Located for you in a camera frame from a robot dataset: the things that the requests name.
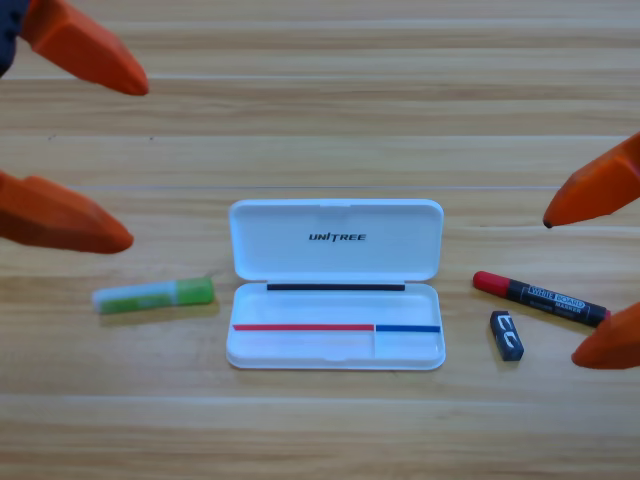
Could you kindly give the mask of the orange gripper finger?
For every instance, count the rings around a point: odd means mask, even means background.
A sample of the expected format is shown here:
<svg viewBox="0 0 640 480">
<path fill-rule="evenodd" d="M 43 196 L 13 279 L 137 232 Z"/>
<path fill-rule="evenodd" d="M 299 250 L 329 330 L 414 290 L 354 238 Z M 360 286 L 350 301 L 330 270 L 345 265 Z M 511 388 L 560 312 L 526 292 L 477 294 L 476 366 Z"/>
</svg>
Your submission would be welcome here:
<svg viewBox="0 0 640 480">
<path fill-rule="evenodd" d="M 556 226 L 611 215 L 639 198 L 639 133 L 575 171 L 556 192 L 543 225 Z"/>
<path fill-rule="evenodd" d="M 635 303 L 602 321 L 578 346 L 571 359 L 575 365 L 590 369 L 638 367 L 639 304 Z"/>
<path fill-rule="evenodd" d="M 133 245 L 97 202 L 50 180 L 1 174 L 1 237 L 22 245 L 115 254 Z"/>
</svg>

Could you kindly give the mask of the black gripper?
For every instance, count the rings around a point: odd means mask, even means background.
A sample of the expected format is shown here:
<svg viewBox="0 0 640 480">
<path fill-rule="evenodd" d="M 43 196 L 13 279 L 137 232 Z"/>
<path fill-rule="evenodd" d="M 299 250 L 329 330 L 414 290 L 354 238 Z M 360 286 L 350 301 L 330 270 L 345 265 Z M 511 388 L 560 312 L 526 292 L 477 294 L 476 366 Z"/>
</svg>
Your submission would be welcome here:
<svg viewBox="0 0 640 480">
<path fill-rule="evenodd" d="M 19 34 L 80 80 L 132 96 L 149 92 L 146 72 L 126 45 L 67 1 L 0 0 L 0 77 L 13 65 Z"/>
</svg>

